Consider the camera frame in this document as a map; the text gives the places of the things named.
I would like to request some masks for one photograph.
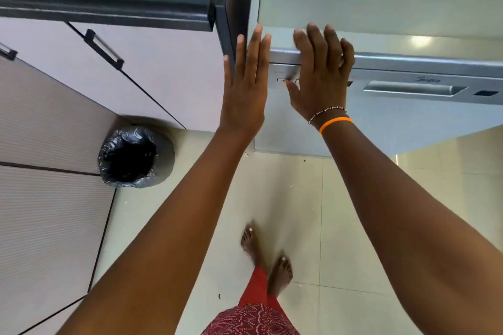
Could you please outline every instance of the recessed handle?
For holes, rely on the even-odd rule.
[[[120,71],[124,65],[124,60],[110,48],[104,40],[99,37],[92,29],[88,29],[84,36],[84,41],[94,49],[101,57],[103,57],[110,65]]]
[[[0,56],[6,58],[7,60],[14,61],[17,54],[17,51],[10,49],[8,46],[0,42]]]
[[[464,86],[416,84],[410,82],[393,81],[371,81],[364,88],[364,90],[367,92],[416,94],[444,97],[452,97],[465,89],[466,87]]]

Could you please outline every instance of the leg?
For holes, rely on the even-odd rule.
[[[267,265],[262,254],[255,230],[247,226],[241,238],[241,246],[251,257],[255,265],[247,288],[239,300],[238,306],[246,304],[267,304]]]
[[[287,318],[277,298],[293,278],[292,264],[285,256],[278,258],[267,284],[267,306]]]

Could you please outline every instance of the finger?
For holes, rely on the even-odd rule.
[[[341,65],[343,49],[332,25],[328,24],[325,27],[324,35],[326,42],[329,44],[329,54],[326,62],[327,68],[329,72],[334,72]]]
[[[292,80],[284,80],[286,88],[288,89],[288,94],[290,94],[290,104],[293,108],[297,106],[297,98],[299,96],[299,88]]]
[[[262,38],[262,26],[257,24],[251,40],[248,44],[247,63],[244,71],[244,80],[247,84],[255,84],[256,67],[259,62],[260,39]]]
[[[224,91],[232,86],[232,71],[230,69],[229,56],[223,56],[223,78],[224,78]]]
[[[234,74],[234,81],[241,82],[244,78],[244,59],[246,56],[246,48],[244,43],[244,36],[237,37],[236,44],[236,72]]]
[[[325,38],[314,23],[307,25],[307,35],[314,48],[314,71],[321,73],[326,69],[326,55],[328,52],[328,45]]]
[[[311,75],[313,73],[314,50],[309,38],[302,29],[296,29],[293,32],[293,41],[300,51],[300,79],[302,80],[304,79],[303,75]]]
[[[345,38],[341,40],[341,46],[344,53],[344,62],[339,68],[339,71],[341,72],[341,76],[343,76],[345,80],[348,80],[349,73],[351,73],[351,69],[353,65],[355,65],[355,48]]]
[[[267,33],[260,43],[259,65],[256,70],[255,84],[267,87],[269,78],[269,55],[271,53],[271,35]]]

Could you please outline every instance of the trash bin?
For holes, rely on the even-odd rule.
[[[144,126],[115,130],[97,158],[105,184],[145,188],[163,182],[173,170],[174,149],[170,139]]]

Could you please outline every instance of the red leggings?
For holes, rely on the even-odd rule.
[[[251,275],[247,288],[244,290],[241,300],[239,300],[238,306],[242,307],[246,304],[264,304],[287,318],[276,297],[267,295],[267,275],[262,268],[258,266],[253,270],[253,274]]]

